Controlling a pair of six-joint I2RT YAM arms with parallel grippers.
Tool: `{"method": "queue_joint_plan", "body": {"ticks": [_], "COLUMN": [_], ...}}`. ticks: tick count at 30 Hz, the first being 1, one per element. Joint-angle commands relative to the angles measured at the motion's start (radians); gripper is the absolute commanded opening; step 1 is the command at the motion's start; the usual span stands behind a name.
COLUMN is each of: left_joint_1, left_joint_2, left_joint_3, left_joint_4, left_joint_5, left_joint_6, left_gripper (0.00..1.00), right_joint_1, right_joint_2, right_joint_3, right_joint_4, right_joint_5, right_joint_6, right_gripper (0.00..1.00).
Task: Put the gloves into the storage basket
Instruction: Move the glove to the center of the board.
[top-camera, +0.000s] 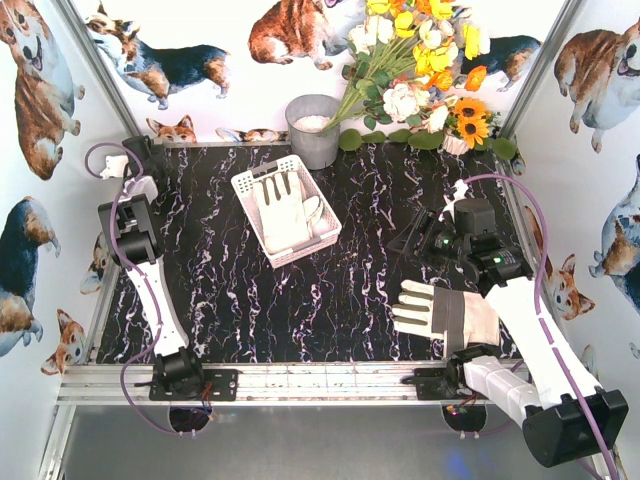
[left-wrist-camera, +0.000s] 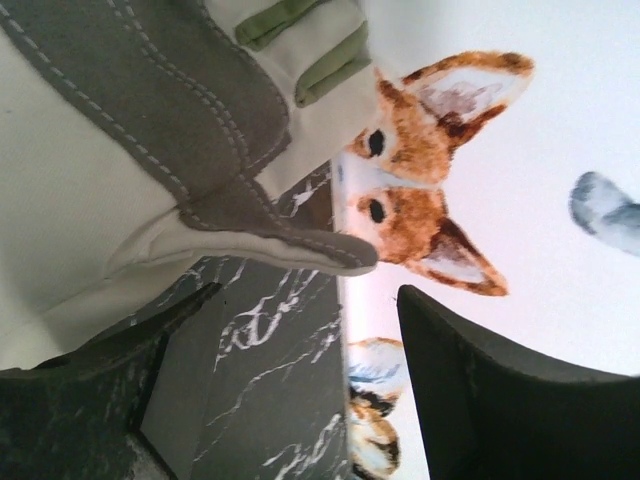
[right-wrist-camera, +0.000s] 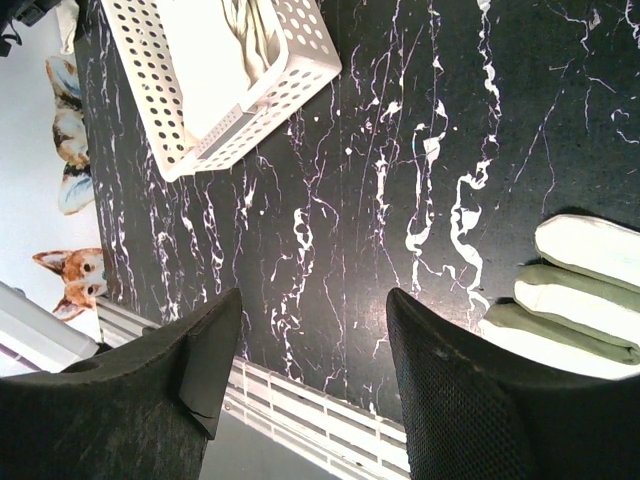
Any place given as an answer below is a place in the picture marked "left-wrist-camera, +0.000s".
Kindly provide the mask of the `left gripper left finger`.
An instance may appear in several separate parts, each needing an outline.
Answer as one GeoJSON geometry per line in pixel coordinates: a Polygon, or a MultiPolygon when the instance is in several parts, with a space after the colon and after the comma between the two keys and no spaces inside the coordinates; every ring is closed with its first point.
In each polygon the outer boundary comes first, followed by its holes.
{"type": "Polygon", "coordinates": [[[136,427],[169,340],[219,291],[209,283],[135,326],[32,369],[1,373],[4,479],[130,479],[134,465],[167,476],[137,453],[136,427]]]}

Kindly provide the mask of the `corner glove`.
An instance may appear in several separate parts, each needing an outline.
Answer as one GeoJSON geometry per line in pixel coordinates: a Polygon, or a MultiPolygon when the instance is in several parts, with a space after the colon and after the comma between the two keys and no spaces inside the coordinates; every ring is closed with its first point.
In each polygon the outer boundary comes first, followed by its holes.
{"type": "Polygon", "coordinates": [[[205,256],[333,275],[367,242],[277,199],[375,110],[353,1],[1,5],[1,365],[75,350],[205,256]]]}

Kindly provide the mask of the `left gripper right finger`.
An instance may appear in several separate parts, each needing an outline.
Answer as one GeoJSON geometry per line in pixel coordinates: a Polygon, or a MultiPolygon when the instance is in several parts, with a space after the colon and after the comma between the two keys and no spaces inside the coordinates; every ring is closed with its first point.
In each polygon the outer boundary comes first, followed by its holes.
{"type": "Polygon", "coordinates": [[[536,352],[414,286],[397,310],[434,479],[635,479],[639,381],[536,352]]]}

